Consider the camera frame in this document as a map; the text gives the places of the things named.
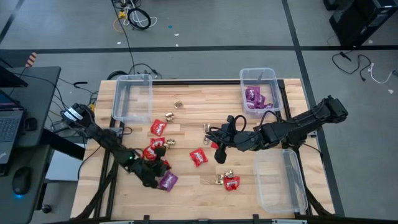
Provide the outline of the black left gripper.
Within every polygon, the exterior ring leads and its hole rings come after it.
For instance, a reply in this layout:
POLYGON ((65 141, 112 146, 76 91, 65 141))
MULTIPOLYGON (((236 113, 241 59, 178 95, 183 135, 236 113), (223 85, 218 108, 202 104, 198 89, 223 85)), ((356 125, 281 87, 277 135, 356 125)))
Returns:
POLYGON ((135 160, 132 164, 132 171, 142 181, 143 186, 153 189, 159 188, 159 183, 166 176, 170 166, 162 159, 148 161, 144 159, 135 160))

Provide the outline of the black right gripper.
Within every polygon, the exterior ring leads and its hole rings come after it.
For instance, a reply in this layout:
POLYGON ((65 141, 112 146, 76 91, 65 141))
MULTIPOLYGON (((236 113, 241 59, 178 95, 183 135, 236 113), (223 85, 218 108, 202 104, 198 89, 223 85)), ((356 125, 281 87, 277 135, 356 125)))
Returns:
POLYGON ((242 152, 259 150, 258 133, 246 130, 248 122, 245 116, 228 115, 226 120, 227 123, 222 124, 219 130, 207 132, 210 141, 226 147, 235 147, 242 152))

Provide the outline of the small clear plastic bin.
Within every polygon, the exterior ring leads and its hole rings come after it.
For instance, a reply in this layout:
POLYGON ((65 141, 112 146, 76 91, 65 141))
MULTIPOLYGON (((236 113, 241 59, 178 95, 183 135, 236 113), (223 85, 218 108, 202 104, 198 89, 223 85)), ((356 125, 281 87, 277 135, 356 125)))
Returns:
POLYGON ((152 119, 152 77, 122 75, 116 79, 112 117, 123 123, 149 124, 152 119))
POLYGON ((253 118, 261 117, 266 111, 277 112, 282 107, 282 97, 276 79, 275 71, 271 68, 244 68, 239 72, 243 112, 253 118), (271 109, 249 109, 246 106, 245 89, 249 86, 261 87, 260 94, 266 97, 265 104, 272 103, 271 109))

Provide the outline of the large clear plastic bin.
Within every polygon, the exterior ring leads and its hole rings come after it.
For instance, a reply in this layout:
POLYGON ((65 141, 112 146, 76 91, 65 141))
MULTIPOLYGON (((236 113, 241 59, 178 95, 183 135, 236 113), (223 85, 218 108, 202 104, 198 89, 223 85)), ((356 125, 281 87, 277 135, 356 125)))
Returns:
POLYGON ((254 154, 257 202, 268 213, 302 213, 308 208, 297 154, 291 149, 266 149, 254 154))

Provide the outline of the black computer mouse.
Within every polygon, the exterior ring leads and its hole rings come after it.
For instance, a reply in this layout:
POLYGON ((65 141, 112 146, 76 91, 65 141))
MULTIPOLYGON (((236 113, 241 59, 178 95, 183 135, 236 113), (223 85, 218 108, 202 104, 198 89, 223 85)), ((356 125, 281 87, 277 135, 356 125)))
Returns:
POLYGON ((25 195, 31 185, 32 169, 30 167, 21 167, 16 170, 12 178, 12 190, 16 195, 25 195))

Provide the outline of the small black desk device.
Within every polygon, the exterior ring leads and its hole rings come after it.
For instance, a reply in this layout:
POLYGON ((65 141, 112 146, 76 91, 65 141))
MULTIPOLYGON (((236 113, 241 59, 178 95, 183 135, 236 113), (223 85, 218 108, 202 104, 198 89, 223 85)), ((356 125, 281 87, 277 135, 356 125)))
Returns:
POLYGON ((38 121, 36 118, 26 118, 24 121, 24 131, 31 132, 36 131, 38 127, 38 121))

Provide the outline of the dark grey desk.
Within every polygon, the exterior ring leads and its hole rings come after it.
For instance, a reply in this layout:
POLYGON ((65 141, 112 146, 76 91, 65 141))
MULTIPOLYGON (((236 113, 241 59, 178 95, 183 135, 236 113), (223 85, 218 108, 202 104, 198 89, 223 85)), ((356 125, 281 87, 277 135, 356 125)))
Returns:
POLYGON ((12 68, 10 71, 21 74, 28 84, 27 87, 16 88, 11 98, 25 108, 27 119, 34 118, 37 121, 37 128, 26 131, 21 127, 16 146, 8 154, 7 171, 0 174, 0 224, 28 224, 38 207, 52 156, 52 148, 45 140, 51 134, 44 126, 60 67, 12 68), (12 179, 16 171, 23 167, 30 168, 30 188, 26 194, 17 195, 12 189, 12 179))

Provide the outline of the dark laptop computer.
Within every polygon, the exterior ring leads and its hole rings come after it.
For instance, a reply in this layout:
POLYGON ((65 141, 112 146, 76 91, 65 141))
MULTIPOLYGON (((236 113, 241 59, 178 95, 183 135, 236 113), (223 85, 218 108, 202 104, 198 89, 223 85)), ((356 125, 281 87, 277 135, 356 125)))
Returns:
POLYGON ((17 139, 24 108, 0 90, 0 164, 7 164, 17 139))

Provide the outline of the orange black striped object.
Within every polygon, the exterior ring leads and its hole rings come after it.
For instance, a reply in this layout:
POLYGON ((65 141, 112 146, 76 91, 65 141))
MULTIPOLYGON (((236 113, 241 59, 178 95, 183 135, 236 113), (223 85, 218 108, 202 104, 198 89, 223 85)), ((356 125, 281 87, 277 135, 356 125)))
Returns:
POLYGON ((35 52, 32 52, 26 61, 25 67, 26 68, 32 67, 35 63, 36 58, 37 54, 35 52))

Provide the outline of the black monitor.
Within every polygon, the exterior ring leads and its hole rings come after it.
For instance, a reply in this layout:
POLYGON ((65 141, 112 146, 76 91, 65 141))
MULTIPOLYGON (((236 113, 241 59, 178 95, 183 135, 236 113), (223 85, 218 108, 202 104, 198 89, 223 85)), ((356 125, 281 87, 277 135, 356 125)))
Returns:
POLYGON ((28 83, 13 72, 14 67, 0 57, 0 88, 28 87, 28 83))

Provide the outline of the black computer tower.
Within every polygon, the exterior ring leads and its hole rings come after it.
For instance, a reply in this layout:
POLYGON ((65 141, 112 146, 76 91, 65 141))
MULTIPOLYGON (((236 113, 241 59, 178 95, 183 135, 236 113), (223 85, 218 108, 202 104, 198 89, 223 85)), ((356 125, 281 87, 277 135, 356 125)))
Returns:
POLYGON ((395 12, 398 0, 323 0, 332 11, 331 28, 342 47, 357 48, 395 12))

